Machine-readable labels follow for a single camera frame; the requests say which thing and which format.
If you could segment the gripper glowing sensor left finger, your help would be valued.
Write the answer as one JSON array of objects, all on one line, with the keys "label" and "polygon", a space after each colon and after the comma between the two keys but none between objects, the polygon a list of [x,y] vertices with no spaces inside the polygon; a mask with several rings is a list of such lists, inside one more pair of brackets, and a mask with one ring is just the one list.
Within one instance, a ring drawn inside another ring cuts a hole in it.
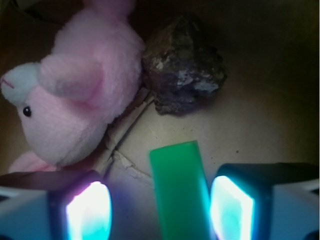
[{"label": "gripper glowing sensor left finger", "polygon": [[2,240],[107,240],[112,220],[110,191],[94,170],[0,177]]}]

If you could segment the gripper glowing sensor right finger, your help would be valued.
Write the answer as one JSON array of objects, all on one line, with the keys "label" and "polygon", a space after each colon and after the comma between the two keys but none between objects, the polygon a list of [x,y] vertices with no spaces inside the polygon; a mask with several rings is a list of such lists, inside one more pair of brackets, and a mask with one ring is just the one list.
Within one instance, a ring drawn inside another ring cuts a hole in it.
[{"label": "gripper glowing sensor right finger", "polygon": [[320,171],[310,163],[226,163],[211,185],[218,240],[317,240]]}]

